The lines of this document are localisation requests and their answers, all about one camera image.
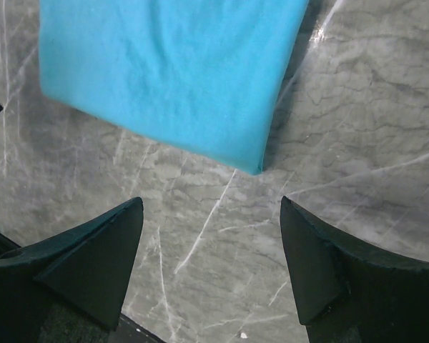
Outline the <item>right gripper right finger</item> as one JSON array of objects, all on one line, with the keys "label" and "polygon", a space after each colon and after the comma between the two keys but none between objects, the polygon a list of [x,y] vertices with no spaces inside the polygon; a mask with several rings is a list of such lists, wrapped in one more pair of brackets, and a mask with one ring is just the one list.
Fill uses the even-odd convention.
[{"label": "right gripper right finger", "polygon": [[369,244],[288,198],[280,228],[311,342],[429,342],[429,262]]}]

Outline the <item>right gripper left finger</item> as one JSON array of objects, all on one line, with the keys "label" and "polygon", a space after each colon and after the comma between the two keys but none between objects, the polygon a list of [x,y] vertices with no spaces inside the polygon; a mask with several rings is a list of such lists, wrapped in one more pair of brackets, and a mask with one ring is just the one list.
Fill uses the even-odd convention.
[{"label": "right gripper left finger", "polygon": [[25,247],[0,234],[0,342],[107,342],[142,226],[135,197]]}]

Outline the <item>turquoise t-shirt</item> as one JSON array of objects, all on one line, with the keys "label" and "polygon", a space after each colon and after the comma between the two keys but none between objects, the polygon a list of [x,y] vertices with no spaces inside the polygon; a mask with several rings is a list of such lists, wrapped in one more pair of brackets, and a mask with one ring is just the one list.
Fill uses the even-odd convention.
[{"label": "turquoise t-shirt", "polygon": [[256,175],[306,9],[306,1],[41,1],[41,90]]}]

